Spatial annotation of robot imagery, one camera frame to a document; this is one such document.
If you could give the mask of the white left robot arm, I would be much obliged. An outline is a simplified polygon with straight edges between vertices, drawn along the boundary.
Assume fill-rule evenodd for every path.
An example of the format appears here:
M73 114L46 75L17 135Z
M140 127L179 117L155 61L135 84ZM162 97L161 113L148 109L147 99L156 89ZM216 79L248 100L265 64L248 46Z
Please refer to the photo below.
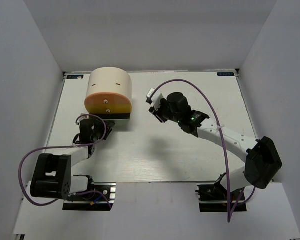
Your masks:
M66 200L80 194L89 200L95 196L92 177L73 175L72 167L92 157L96 144L107 139L115 123L84 114L77 118L76 124L79 133L73 138L71 146L58 147L57 152L38 156L30 185L32 197Z

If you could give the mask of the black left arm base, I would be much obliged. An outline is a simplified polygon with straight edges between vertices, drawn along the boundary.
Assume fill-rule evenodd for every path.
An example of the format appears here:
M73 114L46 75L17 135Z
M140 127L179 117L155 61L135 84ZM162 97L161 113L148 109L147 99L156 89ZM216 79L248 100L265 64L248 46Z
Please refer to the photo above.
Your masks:
M116 183L92 183L88 193L70 195L62 206L63 211L109 212L116 198Z

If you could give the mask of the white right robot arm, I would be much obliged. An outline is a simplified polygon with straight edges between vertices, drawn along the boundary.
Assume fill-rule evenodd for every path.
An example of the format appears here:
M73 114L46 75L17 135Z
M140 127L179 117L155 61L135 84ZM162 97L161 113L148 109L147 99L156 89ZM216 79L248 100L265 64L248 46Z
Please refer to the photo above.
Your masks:
M243 167L230 172L230 182L226 178L217 180L215 192L223 200L248 186L264 190L283 166L271 138L255 139L218 126L207 114L193 110L181 92L163 97L151 89L146 101L151 106L149 112L161 123L174 122L187 134L225 147L244 163Z

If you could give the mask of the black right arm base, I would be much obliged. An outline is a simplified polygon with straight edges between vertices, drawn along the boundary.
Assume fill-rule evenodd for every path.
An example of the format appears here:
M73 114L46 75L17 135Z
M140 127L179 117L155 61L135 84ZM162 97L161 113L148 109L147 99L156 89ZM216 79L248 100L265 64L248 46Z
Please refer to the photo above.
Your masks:
M226 173L220 175L216 182L197 183L195 192L198 196L200 213L226 213L228 211L227 193L220 184L221 180L226 180L225 175ZM241 193L241 189L230 193L230 210L234 207ZM243 203L245 200L245 195L242 194L234 212L247 212L247 206Z

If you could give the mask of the beige orange round organizer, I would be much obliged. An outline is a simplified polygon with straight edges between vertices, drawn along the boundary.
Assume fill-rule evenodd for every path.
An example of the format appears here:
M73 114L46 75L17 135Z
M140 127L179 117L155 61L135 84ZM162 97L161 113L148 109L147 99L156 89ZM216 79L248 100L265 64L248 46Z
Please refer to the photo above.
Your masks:
M84 100L91 115L116 124L125 124L131 119L133 109L132 79L116 67L101 67L91 72Z

